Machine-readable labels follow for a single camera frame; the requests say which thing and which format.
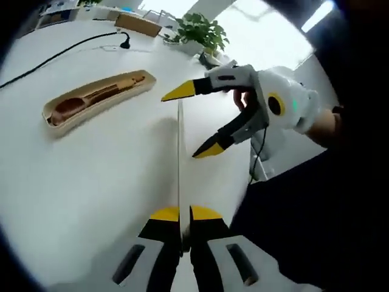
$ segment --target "finger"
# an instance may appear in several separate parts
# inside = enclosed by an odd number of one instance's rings
[[[244,109],[244,105],[242,102],[242,93],[240,91],[233,91],[233,101],[235,102],[236,106],[239,108],[240,111]]]
[[[246,92],[243,96],[243,102],[244,102],[244,107],[246,107],[246,105],[248,104],[249,102],[249,95],[250,93],[249,92]]]

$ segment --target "wire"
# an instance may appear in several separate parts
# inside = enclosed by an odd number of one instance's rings
[[[250,174],[250,175],[251,175],[251,180],[250,180],[250,182],[249,182],[249,185],[251,185],[251,183],[252,183],[253,180],[254,180],[253,173],[255,173],[256,162],[258,161],[258,159],[260,159],[260,154],[261,154],[261,152],[262,152],[263,147],[265,146],[266,132],[267,132],[267,127],[265,128],[265,131],[263,132],[263,140],[262,140],[261,148],[260,148],[260,150],[256,153],[256,159],[255,159],[255,162],[254,162],[254,165],[253,165],[252,174]]]
[[[85,40],[83,40],[83,41],[79,41],[77,44],[74,44],[73,46],[70,46],[70,47],[68,47],[67,49],[65,49],[65,50],[63,50],[63,51],[61,51],[61,52],[55,54],[53,57],[48,58],[46,61],[40,63],[38,66],[32,68],[31,70],[28,70],[27,72],[25,72],[25,73],[23,73],[23,74],[21,74],[21,75],[15,77],[14,79],[11,79],[10,81],[7,81],[7,82],[5,82],[4,84],[0,85],[0,89],[6,87],[6,86],[9,85],[9,84],[12,84],[12,83],[18,81],[18,80],[20,80],[20,79],[22,79],[22,78],[24,78],[24,77],[26,77],[27,75],[30,75],[31,73],[34,73],[34,72],[35,72],[36,70],[38,70],[40,67],[44,66],[45,64],[47,64],[47,63],[50,62],[51,60],[53,60],[53,59],[59,57],[59,56],[62,55],[63,53],[66,53],[67,51],[73,49],[74,47],[78,46],[79,44],[83,44],[83,43],[85,43],[85,42],[87,42],[87,41],[94,40],[95,38],[106,37],[106,36],[108,36],[108,35],[116,35],[116,34],[118,34],[118,33],[125,34],[125,35],[127,36],[127,40],[129,39],[129,35],[128,35],[128,33],[126,33],[126,32],[110,32],[110,33],[104,33],[104,34],[102,34],[102,35],[92,36],[91,38],[87,38],[87,39],[85,39]]]

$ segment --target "teal led light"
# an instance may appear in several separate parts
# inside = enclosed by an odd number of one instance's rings
[[[296,100],[293,100],[293,110],[297,111],[297,102],[296,102]]]

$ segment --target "white robotic hand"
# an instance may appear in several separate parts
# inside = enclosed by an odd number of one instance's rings
[[[320,114],[316,91],[306,89],[294,80],[294,73],[286,67],[258,71],[261,90],[267,103],[269,124],[294,129],[304,134]]]

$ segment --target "window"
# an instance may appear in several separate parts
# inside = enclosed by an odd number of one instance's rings
[[[225,53],[256,70],[296,69],[313,48],[283,15],[260,0],[237,0],[217,18],[230,40]]]
[[[164,10],[177,18],[181,18],[196,2],[197,0],[144,0],[139,5],[139,9],[157,12]]]

